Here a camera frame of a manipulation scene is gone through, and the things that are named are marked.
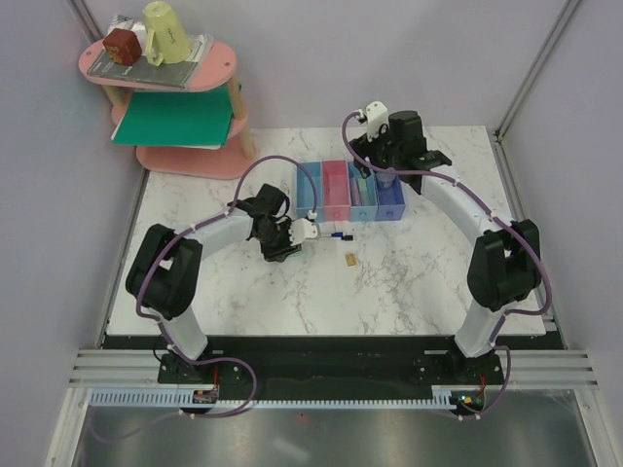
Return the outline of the green highlighter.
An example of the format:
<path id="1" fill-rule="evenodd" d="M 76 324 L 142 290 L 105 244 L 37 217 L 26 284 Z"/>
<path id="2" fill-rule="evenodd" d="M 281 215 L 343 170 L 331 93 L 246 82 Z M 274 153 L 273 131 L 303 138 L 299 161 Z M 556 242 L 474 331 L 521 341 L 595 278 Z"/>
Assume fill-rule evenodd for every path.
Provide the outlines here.
<path id="1" fill-rule="evenodd" d="M 375 205 L 374 189 L 369 188 L 368 179 L 358 179 L 358 188 L 361 195 L 362 205 Z"/>

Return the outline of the black cap marker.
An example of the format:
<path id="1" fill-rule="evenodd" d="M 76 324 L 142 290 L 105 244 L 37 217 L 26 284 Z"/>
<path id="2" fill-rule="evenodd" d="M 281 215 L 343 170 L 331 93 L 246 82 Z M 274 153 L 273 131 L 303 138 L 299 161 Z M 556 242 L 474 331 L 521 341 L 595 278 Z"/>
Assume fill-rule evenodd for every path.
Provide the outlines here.
<path id="1" fill-rule="evenodd" d="M 344 234 L 343 238 L 322 238 L 322 239 L 338 239 L 340 241 L 353 241 L 354 237 L 352 234 Z"/>

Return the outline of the pink highlighter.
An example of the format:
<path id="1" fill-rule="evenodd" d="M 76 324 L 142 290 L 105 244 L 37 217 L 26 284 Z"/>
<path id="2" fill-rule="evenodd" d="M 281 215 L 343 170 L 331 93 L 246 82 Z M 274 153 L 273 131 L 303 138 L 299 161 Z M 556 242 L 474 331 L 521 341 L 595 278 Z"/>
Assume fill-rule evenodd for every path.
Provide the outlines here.
<path id="1" fill-rule="evenodd" d="M 350 195 L 351 195 L 351 205 L 352 206 L 361 206 L 361 195 L 358 188 L 358 180 L 356 178 L 349 179 L 350 185 Z"/>

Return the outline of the pink drawer bin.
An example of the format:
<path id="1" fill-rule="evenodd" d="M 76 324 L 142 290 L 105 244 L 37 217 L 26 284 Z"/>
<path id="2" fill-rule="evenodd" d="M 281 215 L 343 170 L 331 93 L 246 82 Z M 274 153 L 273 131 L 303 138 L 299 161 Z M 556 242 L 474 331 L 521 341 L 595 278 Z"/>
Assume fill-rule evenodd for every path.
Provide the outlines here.
<path id="1" fill-rule="evenodd" d="M 350 195 L 347 162 L 325 161 L 321 168 L 324 221 L 348 221 Z"/>

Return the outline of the light blue drawer bin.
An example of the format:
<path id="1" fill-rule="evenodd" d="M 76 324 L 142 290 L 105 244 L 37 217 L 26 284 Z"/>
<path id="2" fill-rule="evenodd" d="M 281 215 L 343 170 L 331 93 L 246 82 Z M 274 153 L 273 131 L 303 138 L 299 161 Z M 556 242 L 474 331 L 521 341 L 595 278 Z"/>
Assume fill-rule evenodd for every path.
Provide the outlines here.
<path id="1" fill-rule="evenodd" d="M 378 212 L 378 197 L 374 175 L 363 178 L 352 162 L 348 163 L 351 222 L 373 222 Z"/>

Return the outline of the purple drawer bin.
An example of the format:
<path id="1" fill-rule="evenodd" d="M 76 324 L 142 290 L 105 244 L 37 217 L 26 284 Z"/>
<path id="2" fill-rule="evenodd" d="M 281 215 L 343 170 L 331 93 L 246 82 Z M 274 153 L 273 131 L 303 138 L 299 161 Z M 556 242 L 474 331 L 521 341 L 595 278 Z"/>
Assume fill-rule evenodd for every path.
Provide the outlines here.
<path id="1" fill-rule="evenodd" d="M 405 199 L 401 181 L 396 177 L 393 186 L 380 190 L 376 178 L 378 209 L 377 222 L 400 221 L 405 211 Z"/>

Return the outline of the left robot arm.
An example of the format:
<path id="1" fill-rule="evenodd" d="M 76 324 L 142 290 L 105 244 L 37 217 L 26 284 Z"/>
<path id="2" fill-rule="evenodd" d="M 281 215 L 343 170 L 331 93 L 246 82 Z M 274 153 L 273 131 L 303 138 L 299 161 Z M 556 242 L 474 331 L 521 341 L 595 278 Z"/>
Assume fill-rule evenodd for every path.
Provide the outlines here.
<path id="1" fill-rule="evenodd" d="M 156 321 L 173 350 L 181 355 L 180 372 L 192 382 L 206 381 L 213 359 L 203 353 L 208 340 L 192 310 L 202 260 L 243 240 L 259 241 L 267 262 L 282 262 L 315 238 L 317 226 L 307 218 L 293 221 L 279 213 L 288 196 L 265 184 L 255 197 L 234 200 L 225 211 L 177 233 L 151 226 L 126 279 L 137 313 Z"/>

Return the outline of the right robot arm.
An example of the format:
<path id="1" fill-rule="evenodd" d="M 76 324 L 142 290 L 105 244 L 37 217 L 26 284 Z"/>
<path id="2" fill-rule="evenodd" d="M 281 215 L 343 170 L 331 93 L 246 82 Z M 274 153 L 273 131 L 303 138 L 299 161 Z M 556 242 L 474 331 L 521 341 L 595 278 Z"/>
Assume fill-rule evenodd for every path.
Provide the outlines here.
<path id="1" fill-rule="evenodd" d="M 495 214 L 461 182 L 450 158 L 429 149 L 418 112 L 390 113 L 374 101 L 347 119 L 365 127 L 361 136 L 344 140 L 361 175 L 408 185 L 473 247 L 466 276 L 472 303 L 455 335 L 458 351 L 445 361 L 452 380 L 469 382 L 480 373 L 479 357 L 494 348 L 505 318 L 544 280 L 538 228 L 530 220 Z"/>

